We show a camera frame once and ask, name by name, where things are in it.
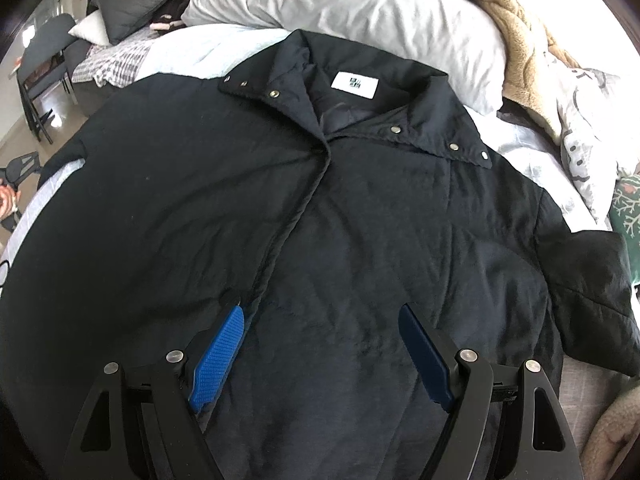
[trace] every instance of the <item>gray chair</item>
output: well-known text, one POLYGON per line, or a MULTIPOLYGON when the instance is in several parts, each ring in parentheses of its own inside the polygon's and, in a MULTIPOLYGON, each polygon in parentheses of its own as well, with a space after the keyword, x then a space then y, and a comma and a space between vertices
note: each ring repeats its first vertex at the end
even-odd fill
POLYGON ((35 37, 24 50, 22 62, 16 74, 24 113, 30 129, 38 140, 40 140, 40 132, 43 132, 50 144, 53 141, 49 137, 44 123, 51 114, 51 110, 41 117, 33 100, 58 81, 62 81, 65 91, 70 92, 65 81, 67 70, 63 51, 77 39, 68 34, 75 24, 76 22, 70 14, 60 14, 48 20, 36 31, 35 37), (27 88, 25 85, 27 78, 44 62, 52 59, 57 64, 27 88))
MULTIPOLYGON (((6 168, 0 168, 2 185, 10 186, 17 192, 18 186, 20 186, 31 173, 40 173, 41 169, 42 166, 40 165, 40 155, 38 152, 17 156, 14 160, 9 161, 6 168)), ((22 213, 16 210, 7 218, 0 221, 0 225, 10 233, 13 233, 20 218, 22 218, 22 213)))

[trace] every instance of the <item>metal screw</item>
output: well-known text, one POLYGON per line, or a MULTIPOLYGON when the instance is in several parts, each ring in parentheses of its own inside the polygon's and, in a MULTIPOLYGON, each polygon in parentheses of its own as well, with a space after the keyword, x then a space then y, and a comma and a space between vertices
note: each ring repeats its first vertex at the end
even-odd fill
POLYGON ((538 361, 534 361, 533 359, 529 359, 526 363, 524 363, 524 365, 527 367, 527 370, 529 370, 529 372, 537 373, 542 370, 542 366, 540 366, 540 363, 538 361))
POLYGON ((463 361, 467 363, 473 363, 478 360, 478 354, 476 354, 473 350, 461 350, 460 357, 462 357, 463 361))
POLYGON ((104 371, 104 373, 106 373, 107 375, 111 375, 114 374, 118 371, 118 363, 108 363, 104 365, 104 368, 102 369, 104 371))
POLYGON ((166 360, 169 363, 179 363, 180 361, 182 361, 183 357, 184 357, 184 354, 182 353, 181 350, 171 350, 166 355, 166 360))

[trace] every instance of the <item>black quilted jacket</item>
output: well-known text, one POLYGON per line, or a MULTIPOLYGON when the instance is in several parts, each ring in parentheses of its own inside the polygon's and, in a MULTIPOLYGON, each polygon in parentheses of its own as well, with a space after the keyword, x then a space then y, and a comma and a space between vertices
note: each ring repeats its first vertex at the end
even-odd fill
POLYGON ((428 66, 296 31, 228 77, 122 90, 42 179, 78 157, 0 301, 4 402, 54 478, 102 366, 183 348, 229 288, 247 330, 207 432, 229 480, 418 478, 445 414, 401 342, 407 301, 556 388, 563 351, 640 372, 622 239, 571 234, 428 66))

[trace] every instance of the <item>blue textured pad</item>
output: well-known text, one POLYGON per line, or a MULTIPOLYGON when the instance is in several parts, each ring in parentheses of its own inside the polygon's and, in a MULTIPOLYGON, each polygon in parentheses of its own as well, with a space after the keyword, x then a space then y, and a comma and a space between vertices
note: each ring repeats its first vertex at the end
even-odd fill
POLYGON ((196 414, 216 398, 243 333, 244 314, 235 306, 194 371, 189 404, 196 414))
POLYGON ((408 305, 400 309, 398 328, 429 398, 448 412, 456 401, 449 389, 449 372, 408 305))

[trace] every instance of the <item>clothing label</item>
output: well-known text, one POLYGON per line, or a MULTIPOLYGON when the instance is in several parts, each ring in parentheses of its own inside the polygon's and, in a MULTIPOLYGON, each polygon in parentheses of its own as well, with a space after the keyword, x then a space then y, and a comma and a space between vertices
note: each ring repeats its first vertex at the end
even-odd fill
POLYGON ((373 99, 376 88, 378 88, 378 80, 374 77, 352 74, 351 72, 338 72, 334 82, 331 84, 331 88, 373 99))

